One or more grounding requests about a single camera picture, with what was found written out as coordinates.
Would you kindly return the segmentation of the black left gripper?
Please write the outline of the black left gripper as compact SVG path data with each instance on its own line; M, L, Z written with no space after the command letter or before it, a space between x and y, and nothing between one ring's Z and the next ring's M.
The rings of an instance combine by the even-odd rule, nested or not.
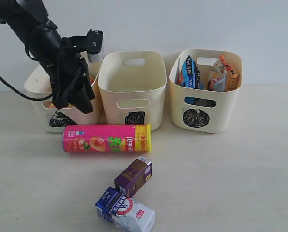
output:
M89 62L103 58L103 32L90 29L85 36L52 36L46 60L54 98L52 102L70 103L88 114L94 111L95 94L89 83L88 65L80 53L86 52Z

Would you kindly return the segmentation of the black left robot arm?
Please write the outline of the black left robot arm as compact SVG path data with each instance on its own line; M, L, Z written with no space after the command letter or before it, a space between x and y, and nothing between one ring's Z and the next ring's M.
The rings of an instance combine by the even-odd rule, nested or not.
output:
M85 36L61 37L41 0L0 0L0 24L9 25L24 44L26 55L49 75L51 94L30 97L1 76L0 81L27 100L51 100L57 109L72 105L84 114L93 112L95 94L88 63L102 58L102 31L90 29Z

